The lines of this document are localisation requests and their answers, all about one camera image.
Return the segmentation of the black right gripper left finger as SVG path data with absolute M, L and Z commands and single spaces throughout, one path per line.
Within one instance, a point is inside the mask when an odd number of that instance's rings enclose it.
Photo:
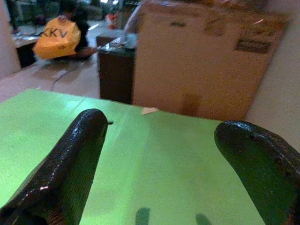
M 0 209 L 3 225 L 77 225 L 108 129 L 96 108 L 80 112 Z

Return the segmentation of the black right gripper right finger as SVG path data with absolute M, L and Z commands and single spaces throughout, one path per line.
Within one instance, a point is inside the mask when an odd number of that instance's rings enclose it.
M 217 125 L 218 150 L 266 225 L 300 223 L 300 154 L 284 138 L 246 121 Z

